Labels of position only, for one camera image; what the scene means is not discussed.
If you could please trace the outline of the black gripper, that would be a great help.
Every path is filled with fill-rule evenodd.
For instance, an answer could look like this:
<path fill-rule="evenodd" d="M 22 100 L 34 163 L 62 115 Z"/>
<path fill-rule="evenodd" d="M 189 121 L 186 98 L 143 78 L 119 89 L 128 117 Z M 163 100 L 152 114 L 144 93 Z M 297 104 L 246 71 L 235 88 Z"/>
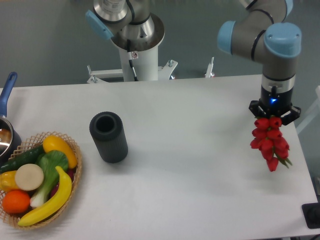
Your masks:
<path fill-rule="evenodd" d="M 301 115 L 301 108 L 292 105 L 293 89 L 286 92 L 277 92 L 276 87 L 271 91 L 261 87 L 260 99 L 252 100 L 248 109 L 256 118 L 282 116 L 282 125 L 288 125 L 297 120 Z"/>

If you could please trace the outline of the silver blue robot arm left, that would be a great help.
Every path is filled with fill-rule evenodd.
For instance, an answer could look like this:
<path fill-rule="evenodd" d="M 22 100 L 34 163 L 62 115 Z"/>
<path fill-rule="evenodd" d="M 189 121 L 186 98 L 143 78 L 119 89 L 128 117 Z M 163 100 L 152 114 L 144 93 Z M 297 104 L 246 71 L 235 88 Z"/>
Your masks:
<path fill-rule="evenodd" d="M 291 0 L 244 0 L 248 15 L 227 21 L 217 34 L 218 48 L 262 65 L 261 94 L 249 104 L 256 117 L 281 118 L 284 125 L 298 119 L 292 104 L 302 32 L 286 22 Z M 158 65 L 158 47 L 165 36 L 163 22 L 150 12 L 147 0 L 96 0 L 85 14 L 91 29 L 118 48 L 126 82 L 168 79 L 173 68 Z"/>

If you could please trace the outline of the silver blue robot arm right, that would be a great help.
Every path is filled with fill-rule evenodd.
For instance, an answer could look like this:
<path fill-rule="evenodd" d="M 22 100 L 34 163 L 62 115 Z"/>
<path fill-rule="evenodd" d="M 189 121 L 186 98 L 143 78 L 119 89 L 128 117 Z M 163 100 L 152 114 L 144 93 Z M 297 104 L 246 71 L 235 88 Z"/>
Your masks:
<path fill-rule="evenodd" d="M 298 57 L 302 49 L 300 28 L 286 22 L 291 0 L 243 0 L 248 12 L 242 21 L 227 21 L 217 35 L 218 48 L 230 55 L 262 65 L 259 100 L 249 104 L 255 117 L 279 117 L 284 125 L 298 119 L 301 109 L 292 104 Z"/>

